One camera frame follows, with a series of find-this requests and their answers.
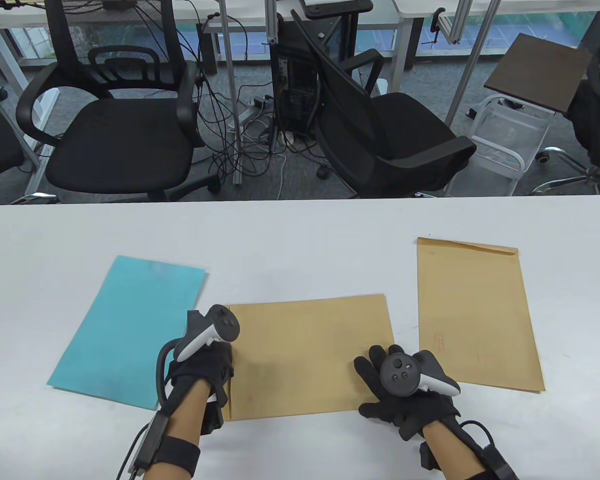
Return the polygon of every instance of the blue folder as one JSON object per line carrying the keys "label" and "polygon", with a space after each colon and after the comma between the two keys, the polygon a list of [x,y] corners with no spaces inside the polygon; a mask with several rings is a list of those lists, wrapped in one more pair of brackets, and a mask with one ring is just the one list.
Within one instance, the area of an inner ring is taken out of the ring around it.
{"label": "blue folder", "polygon": [[118,256],[47,385],[153,410],[158,352],[184,335],[205,277]]}

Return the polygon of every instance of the vr controller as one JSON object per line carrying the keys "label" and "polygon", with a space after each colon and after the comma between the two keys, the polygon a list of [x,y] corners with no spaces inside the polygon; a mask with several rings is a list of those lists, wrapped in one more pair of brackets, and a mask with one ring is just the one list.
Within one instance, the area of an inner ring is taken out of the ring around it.
{"label": "vr controller", "polygon": [[184,362],[203,345],[211,345],[214,340],[233,342],[238,335],[238,318],[226,306],[215,304],[206,315],[198,310],[189,310],[186,313],[186,333],[176,343],[173,358],[177,362]]}
{"label": "vr controller", "polygon": [[460,386],[445,375],[429,350],[420,350],[413,355],[390,354],[380,366],[380,382],[387,392],[396,397],[408,397],[418,390],[450,397],[460,393]]}

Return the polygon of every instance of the manila envelope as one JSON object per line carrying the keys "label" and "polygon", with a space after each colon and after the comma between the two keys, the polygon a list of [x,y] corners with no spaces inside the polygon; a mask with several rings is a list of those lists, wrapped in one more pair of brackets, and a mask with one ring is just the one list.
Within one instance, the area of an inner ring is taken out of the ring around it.
{"label": "manila envelope", "polygon": [[227,420],[356,410],[376,398],[353,368],[394,343],[384,295],[238,304]]}
{"label": "manila envelope", "polygon": [[517,249],[418,238],[418,313],[456,382],[545,390]]}

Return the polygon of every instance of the black glove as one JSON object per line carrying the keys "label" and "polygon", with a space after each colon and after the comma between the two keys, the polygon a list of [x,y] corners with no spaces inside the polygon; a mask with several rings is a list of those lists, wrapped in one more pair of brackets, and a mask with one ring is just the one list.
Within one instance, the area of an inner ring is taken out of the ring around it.
{"label": "black glove", "polygon": [[213,342],[204,345],[185,361],[170,362],[164,381],[170,380],[173,390],[167,399],[166,409],[175,410],[193,384],[202,378],[211,385],[209,396],[215,394],[218,406],[224,407],[227,404],[224,386],[234,376],[232,361],[231,343]]}
{"label": "black glove", "polygon": [[[405,351],[399,345],[389,347],[389,355]],[[441,395],[435,391],[417,390],[409,397],[396,397],[390,394],[380,382],[380,366],[387,358],[385,349],[380,345],[373,345],[369,349],[369,361],[363,356],[358,356],[353,365],[355,371],[364,380],[371,393],[379,402],[362,403],[357,411],[367,419],[379,419],[383,422],[393,423],[399,427],[399,434],[403,440],[408,441],[415,434],[422,434],[422,428],[437,420],[447,419],[455,421],[459,416],[451,397]]]}

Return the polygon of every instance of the floor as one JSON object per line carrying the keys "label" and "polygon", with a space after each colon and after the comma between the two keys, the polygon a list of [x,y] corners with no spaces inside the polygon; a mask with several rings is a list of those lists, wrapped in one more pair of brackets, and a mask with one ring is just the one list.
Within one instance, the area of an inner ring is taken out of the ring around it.
{"label": "floor", "polygon": [[[478,63],[464,96],[460,112],[453,124],[453,130],[458,135],[466,133],[471,124],[471,120],[467,118],[463,112],[475,103],[482,101],[485,96],[491,93],[487,89],[484,89],[482,85],[485,83],[485,80],[495,66],[496,62],[492,61]],[[462,61],[445,60],[419,62],[414,69],[405,72],[401,90],[418,99],[438,117],[444,118],[463,69],[464,62]],[[382,72],[382,76],[386,77],[388,75],[389,65],[387,64]],[[271,73],[268,66],[238,66],[236,68],[235,77],[238,86],[260,85],[270,82]],[[226,70],[223,69],[220,69],[217,75],[210,78],[214,91],[220,92],[225,96],[229,94],[227,80]],[[263,96],[264,94],[270,93],[271,85],[245,87],[242,90],[241,100],[248,101],[254,94]],[[126,92],[125,94],[130,97],[158,97],[165,93],[151,90],[135,90]],[[86,103],[92,100],[94,100],[94,97],[85,92],[71,88],[63,88],[56,106],[51,113],[46,131],[53,135],[62,133],[76,113]],[[11,114],[13,114],[14,102],[15,96],[12,93],[3,103],[5,109]],[[206,119],[213,118],[208,94],[202,98],[200,112]],[[249,132],[255,137],[263,129],[264,124],[254,122],[252,127],[250,127]],[[216,149],[220,146],[220,138],[211,133],[208,128],[201,126],[201,135],[210,146]],[[588,161],[586,151],[578,144],[574,137],[570,122],[560,116],[554,118],[553,125],[547,134],[545,144],[547,146],[558,146],[565,149],[572,153],[572,155],[582,163],[586,164]],[[304,145],[300,143],[296,144],[295,147],[301,149]],[[311,150],[314,154],[320,154],[319,148],[312,148]],[[199,160],[208,158],[210,155],[211,151],[207,147],[195,151],[194,165],[190,174],[192,179],[201,174],[206,174],[210,169],[215,169],[214,166],[211,166],[210,160],[198,162]],[[320,162],[320,159],[317,157],[314,158],[314,160]],[[260,176],[245,176],[242,185],[233,185],[230,179],[227,179],[220,194],[211,195],[206,189],[202,189],[191,193],[185,197],[185,200],[275,200],[278,197],[278,192],[279,198],[283,200],[345,199],[352,195],[350,190],[348,190],[348,188],[341,183],[339,178],[333,174],[326,180],[316,178],[316,169],[318,165],[297,153],[289,153],[287,151],[281,155],[274,155],[266,171],[264,171],[266,167],[264,160],[256,161],[254,163],[255,165],[253,168],[258,173],[264,172]],[[570,176],[573,176],[572,170],[562,162],[551,160],[546,164],[536,163],[518,183],[515,195],[524,195],[540,183]],[[19,171],[18,169],[12,169],[1,174],[0,204],[9,203],[21,196],[27,185],[28,178],[28,174]],[[489,195],[488,185],[485,185],[484,188],[482,185],[478,185],[476,188],[478,190],[477,195]],[[126,198],[120,195],[69,192],[60,190],[53,185],[48,184],[45,180],[40,185],[39,190],[49,194],[58,194],[61,201],[64,203],[103,202]],[[563,195],[591,194],[592,191],[586,185],[577,185],[570,189],[563,189],[560,193]]]}

